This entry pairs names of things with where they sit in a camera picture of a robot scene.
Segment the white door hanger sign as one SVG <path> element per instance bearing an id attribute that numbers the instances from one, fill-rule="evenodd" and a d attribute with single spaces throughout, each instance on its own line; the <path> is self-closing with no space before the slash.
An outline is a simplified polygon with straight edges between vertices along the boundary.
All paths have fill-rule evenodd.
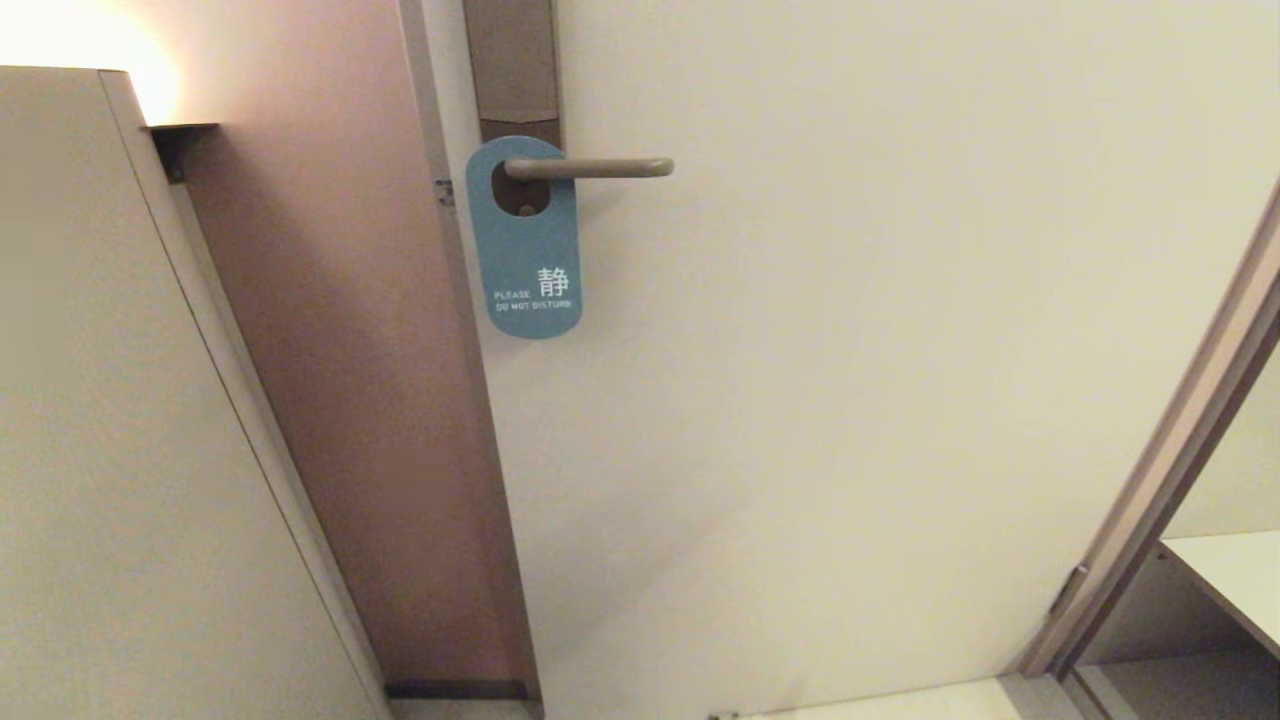
<path id="1" fill-rule="evenodd" d="M 562 159 L 527 136 L 484 143 L 468 159 L 466 190 L 484 301 L 494 327 L 521 340 L 552 340 L 582 318 L 579 205 L 571 179 L 552 179 L 545 208 L 531 217 L 503 209 L 494 176 L 515 158 Z"/>

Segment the white room door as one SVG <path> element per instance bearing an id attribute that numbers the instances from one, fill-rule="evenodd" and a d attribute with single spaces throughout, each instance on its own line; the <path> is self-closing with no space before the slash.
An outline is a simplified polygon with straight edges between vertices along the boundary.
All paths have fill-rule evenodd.
<path id="1" fill-rule="evenodd" d="M 479 319 L 547 720 L 1014 667 L 1280 177 L 1280 0 L 550 0 L 585 313 Z"/>

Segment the brown door lock plate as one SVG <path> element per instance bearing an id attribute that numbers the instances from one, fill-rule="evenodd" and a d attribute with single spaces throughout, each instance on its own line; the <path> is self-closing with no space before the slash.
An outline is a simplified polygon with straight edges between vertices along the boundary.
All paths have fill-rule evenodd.
<path id="1" fill-rule="evenodd" d="M 554 0 L 462 0 L 480 137 L 524 138 L 522 158 L 561 158 Z"/>

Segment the dark skirting board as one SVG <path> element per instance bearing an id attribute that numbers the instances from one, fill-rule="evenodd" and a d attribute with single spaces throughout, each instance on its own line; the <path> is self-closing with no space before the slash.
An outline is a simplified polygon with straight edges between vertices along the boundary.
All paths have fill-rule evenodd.
<path id="1" fill-rule="evenodd" d="M 393 700 L 530 701 L 529 688 L 518 680 L 388 682 Z"/>

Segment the white shelf board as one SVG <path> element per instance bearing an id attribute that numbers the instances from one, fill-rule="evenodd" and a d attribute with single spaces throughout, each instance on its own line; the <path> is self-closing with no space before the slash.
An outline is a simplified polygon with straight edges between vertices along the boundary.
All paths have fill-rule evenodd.
<path id="1" fill-rule="evenodd" d="M 1162 539 L 1160 546 L 1280 661 L 1280 530 Z"/>

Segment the metal frame hinge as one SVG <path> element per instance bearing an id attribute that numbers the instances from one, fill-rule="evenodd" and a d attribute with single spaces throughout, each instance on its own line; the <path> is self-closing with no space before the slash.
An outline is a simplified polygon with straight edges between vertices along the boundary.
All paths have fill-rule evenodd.
<path id="1" fill-rule="evenodd" d="M 1057 594 L 1053 597 L 1053 602 L 1050 605 L 1048 615 L 1055 615 L 1062 603 L 1068 602 L 1073 597 L 1088 571 L 1089 568 L 1085 564 L 1076 564 L 1068 571 L 1064 583 L 1060 585 Z"/>

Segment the taupe side doorway frame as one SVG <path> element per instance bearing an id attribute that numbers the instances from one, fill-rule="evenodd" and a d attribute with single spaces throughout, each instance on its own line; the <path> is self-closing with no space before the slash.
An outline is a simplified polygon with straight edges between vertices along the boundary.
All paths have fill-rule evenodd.
<path id="1" fill-rule="evenodd" d="M 1014 671 L 1066 676 L 1201 477 L 1280 343 L 1280 177 L 1242 260 L 1139 460 L 1079 564 L 1073 597 L 1048 615 Z"/>

